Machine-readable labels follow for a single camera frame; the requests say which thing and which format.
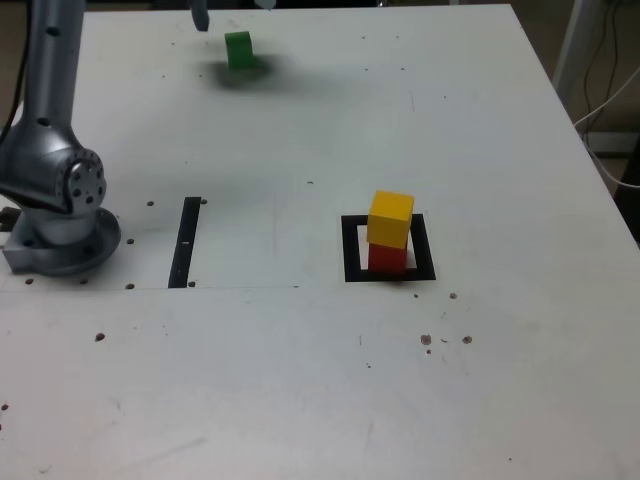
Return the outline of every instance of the wooden cube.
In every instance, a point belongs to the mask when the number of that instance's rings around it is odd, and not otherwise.
[[[367,220],[367,242],[391,248],[406,248],[413,197],[401,193],[377,191]]]
[[[388,275],[402,275],[407,270],[407,244],[404,248],[369,244],[368,270]]]

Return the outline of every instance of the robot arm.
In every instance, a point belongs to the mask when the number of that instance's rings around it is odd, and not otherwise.
[[[14,272],[79,273],[106,260],[120,241],[115,216],[100,208],[107,193],[102,161],[71,127],[85,7],[84,0],[28,3],[24,112],[0,143],[0,193],[22,209],[3,249]],[[191,11],[206,31],[206,0],[191,0]]]

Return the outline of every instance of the floor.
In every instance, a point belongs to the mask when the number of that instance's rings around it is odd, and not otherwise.
[[[397,0],[396,4],[445,4],[444,0]],[[488,3],[473,1],[470,3]],[[492,3],[511,3],[523,25],[542,66],[551,76],[560,52],[564,31],[571,14],[573,0],[497,0]],[[92,6],[91,10],[144,10],[148,3],[109,4]],[[640,63],[640,5],[624,7],[618,19],[620,66],[614,88],[621,84]],[[0,118],[9,112],[14,90],[15,75],[20,63],[21,45],[25,34],[25,12],[23,2],[0,3]],[[612,38],[603,49],[600,59],[594,64],[590,92],[594,99],[604,95],[609,80],[612,62]],[[598,128],[605,131],[640,131],[640,82],[632,86],[636,95],[627,95],[624,101],[617,102],[615,108],[605,113]],[[570,116],[580,118],[586,113],[584,94],[577,88],[569,106]],[[624,171],[625,160],[607,159],[607,168],[615,176]],[[615,189],[613,182],[606,180],[610,190]]]

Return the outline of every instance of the white table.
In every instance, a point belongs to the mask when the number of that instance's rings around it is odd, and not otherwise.
[[[123,242],[85,285],[0,263],[0,478],[640,476],[638,251],[511,8],[213,22],[87,15],[74,125]],[[244,29],[273,69],[231,88]],[[376,189],[436,281],[344,282]]]

